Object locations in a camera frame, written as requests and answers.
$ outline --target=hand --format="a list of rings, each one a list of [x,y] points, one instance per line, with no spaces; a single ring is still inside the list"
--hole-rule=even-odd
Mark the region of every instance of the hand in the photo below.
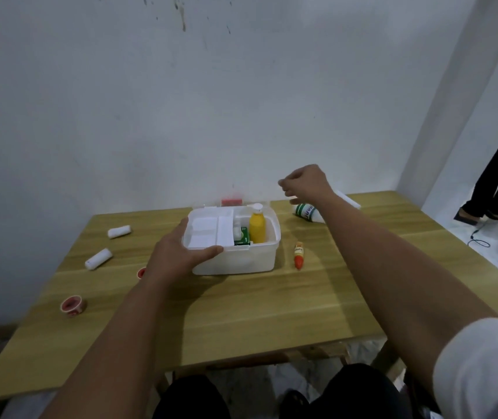
[[[324,172],[317,165],[307,165],[294,170],[278,181],[286,197],[293,197],[291,204],[309,203],[315,207],[321,200],[334,194]]]
[[[203,250],[188,250],[181,242],[188,223],[189,219],[183,218],[173,231],[156,243],[142,281],[154,280],[167,288],[176,280],[191,273],[193,267],[224,251],[224,247],[219,245]]]

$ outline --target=forearm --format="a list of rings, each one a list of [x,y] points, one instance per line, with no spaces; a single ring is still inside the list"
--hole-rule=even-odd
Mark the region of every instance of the forearm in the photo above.
[[[371,312],[406,365],[431,388],[435,361],[466,325],[497,317],[425,253],[334,194],[317,208]]]
[[[41,419],[140,418],[155,377],[155,337],[166,290],[139,282]]]

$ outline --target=yellow bottle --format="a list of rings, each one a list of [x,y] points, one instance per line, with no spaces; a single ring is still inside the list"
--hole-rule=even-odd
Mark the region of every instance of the yellow bottle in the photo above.
[[[253,214],[249,219],[249,239],[253,244],[266,242],[266,220],[262,214],[262,204],[255,203],[251,206]]]

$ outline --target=wooden table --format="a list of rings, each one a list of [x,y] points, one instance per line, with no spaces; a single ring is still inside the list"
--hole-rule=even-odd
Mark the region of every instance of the wooden table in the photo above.
[[[365,214],[447,267],[498,312],[498,269],[393,191],[356,194]],[[325,225],[291,214],[273,202],[282,240],[267,273],[194,277],[180,282],[166,305],[158,341],[159,366],[208,364],[334,340],[383,335]],[[137,283],[154,243],[189,209],[93,216],[54,277],[43,289],[0,355],[0,398],[63,385]],[[109,240],[109,228],[133,233]],[[296,271],[293,246],[305,244]],[[102,248],[113,259],[95,271],[84,262]],[[80,294],[87,310],[72,319],[59,312],[67,296]]]

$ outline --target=white wall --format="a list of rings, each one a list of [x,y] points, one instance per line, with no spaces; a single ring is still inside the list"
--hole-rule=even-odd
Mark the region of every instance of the white wall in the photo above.
[[[421,206],[498,63],[498,0],[476,0],[397,190]]]
[[[448,227],[498,148],[498,64],[422,210]]]
[[[177,2],[0,0],[0,324],[92,214],[394,189],[474,0]]]

